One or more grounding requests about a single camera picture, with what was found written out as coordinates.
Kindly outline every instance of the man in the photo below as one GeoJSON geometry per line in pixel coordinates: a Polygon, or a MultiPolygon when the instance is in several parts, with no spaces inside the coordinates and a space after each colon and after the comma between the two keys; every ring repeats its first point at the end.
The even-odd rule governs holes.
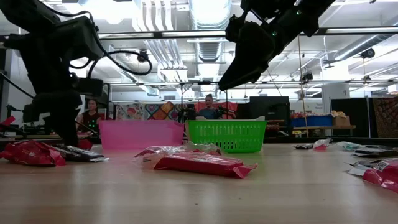
{"type": "Polygon", "coordinates": [[[221,119],[218,110],[213,106],[213,95],[209,94],[205,98],[206,108],[199,111],[198,115],[206,119],[221,119]]]}

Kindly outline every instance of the ceiling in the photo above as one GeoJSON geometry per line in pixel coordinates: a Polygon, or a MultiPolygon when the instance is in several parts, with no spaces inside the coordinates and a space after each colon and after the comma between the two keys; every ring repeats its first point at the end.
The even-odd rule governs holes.
{"type": "MultiPolygon", "coordinates": [[[[53,8],[67,12],[67,9],[61,4],[61,0],[44,0],[48,2],[53,8]]],[[[239,6],[240,1],[233,0],[233,5],[231,8],[231,15],[236,14],[240,16],[242,10],[239,6]]],[[[145,1],[142,3],[143,13],[145,16],[145,1]]],[[[190,30],[191,22],[190,22],[190,12],[186,10],[188,7],[188,0],[172,0],[172,25],[175,30],[190,30]]],[[[320,27],[369,27],[369,26],[381,26],[383,23],[388,21],[389,19],[398,16],[397,9],[398,1],[386,1],[386,0],[377,0],[374,4],[370,4],[367,1],[359,1],[359,0],[346,0],[346,1],[336,1],[336,4],[331,6],[324,15],[320,18],[320,27]]],[[[107,10],[108,14],[117,13],[114,11],[107,10]]],[[[259,22],[252,14],[249,14],[247,17],[249,21],[259,22]]],[[[119,24],[113,25],[110,24],[105,19],[96,19],[96,25],[99,26],[100,32],[135,32],[131,25],[131,19],[125,18],[119,24]]],[[[1,14],[0,17],[0,32],[2,35],[9,34],[10,32],[23,32],[23,30],[19,30],[18,27],[9,23],[5,17],[1,14]]],[[[273,78],[276,81],[282,80],[291,80],[295,78],[295,80],[299,80],[298,69],[301,65],[306,64],[308,61],[312,60],[314,57],[323,52],[331,52],[340,50],[350,43],[354,42],[362,38],[361,35],[336,35],[336,36],[314,36],[311,38],[308,37],[300,37],[300,46],[298,43],[298,39],[295,39],[292,43],[286,46],[285,50],[282,54],[278,55],[275,59],[273,59],[269,63],[269,73],[271,73],[273,78]]],[[[143,40],[112,40],[112,41],[104,41],[105,46],[112,45],[115,49],[146,49],[146,45],[143,40]]],[[[197,56],[195,54],[194,44],[188,43],[187,39],[177,39],[177,45],[179,52],[182,56],[184,65],[187,67],[187,77],[190,80],[198,80],[201,76],[198,75],[197,72],[197,56]]],[[[221,64],[219,77],[215,79],[219,79],[222,74],[229,67],[234,53],[235,44],[225,42],[223,43],[223,54],[221,56],[221,64]]],[[[376,55],[373,59],[366,59],[363,61],[361,58],[350,58],[343,63],[348,66],[349,70],[349,79],[360,79],[364,76],[364,73],[371,73],[376,70],[380,70],[382,68],[388,67],[397,63],[396,58],[398,58],[398,50],[392,52],[390,54],[384,55],[387,52],[390,52],[394,49],[398,48],[398,36],[393,36],[390,39],[380,43],[373,47],[376,51],[376,55]]],[[[154,64],[154,68],[152,73],[148,76],[141,78],[141,82],[161,82],[159,76],[157,74],[157,66],[158,63],[155,61],[154,57],[150,54],[150,59],[154,64]]],[[[130,65],[132,68],[137,68],[138,62],[134,57],[128,58],[123,57],[123,61],[126,65],[130,65]]],[[[139,70],[145,70],[146,65],[140,64],[139,70]]],[[[321,65],[320,63],[316,64],[311,69],[314,79],[322,78],[322,67],[326,65],[321,65]]],[[[115,66],[108,59],[103,59],[95,68],[95,72],[93,74],[94,77],[102,78],[105,82],[114,82],[119,83],[123,82],[125,78],[120,74],[118,70],[115,69],[115,66]]],[[[398,70],[391,70],[385,74],[381,74],[377,77],[377,79],[390,79],[398,77],[398,70]]],[[[261,80],[270,80],[270,76],[268,73],[264,73],[264,76],[261,77],[261,80]]],[[[375,85],[374,87],[384,87],[385,84],[375,85]]],[[[269,85],[246,85],[239,86],[238,88],[274,88],[274,86],[269,85]]],[[[131,87],[128,91],[139,91],[140,89],[137,87],[131,87]]]]}

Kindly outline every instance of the table surface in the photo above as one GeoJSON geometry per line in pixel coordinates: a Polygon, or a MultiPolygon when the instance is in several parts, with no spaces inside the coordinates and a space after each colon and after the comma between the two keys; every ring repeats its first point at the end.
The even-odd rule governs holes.
{"type": "Polygon", "coordinates": [[[244,180],[141,170],[134,153],[98,164],[29,167],[0,159],[1,223],[394,223],[398,194],[347,174],[348,152],[267,144],[235,154],[244,180]]]}
{"type": "MultiPolygon", "coordinates": [[[[355,125],[350,126],[309,126],[308,129],[322,129],[322,130],[354,130],[355,125]]],[[[293,130],[306,130],[306,127],[293,127],[293,130]]]]}

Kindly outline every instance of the pink plastic basket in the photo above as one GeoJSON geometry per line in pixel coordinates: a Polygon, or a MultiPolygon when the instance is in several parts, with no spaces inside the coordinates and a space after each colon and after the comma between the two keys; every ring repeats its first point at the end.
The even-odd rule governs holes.
{"type": "Polygon", "coordinates": [[[150,146],[180,146],[184,125],[175,121],[101,121],[104,150],[140,150],[150,146]]]}

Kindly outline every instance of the green basket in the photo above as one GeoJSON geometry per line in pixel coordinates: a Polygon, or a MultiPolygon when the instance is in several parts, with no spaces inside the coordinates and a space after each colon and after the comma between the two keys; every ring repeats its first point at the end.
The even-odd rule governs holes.
{"type": "Polygon", "coordinates": [[[226,152],[258,152],[262,149],[267,121],[187,121],[193,143],[213,143],[226,152]]]}

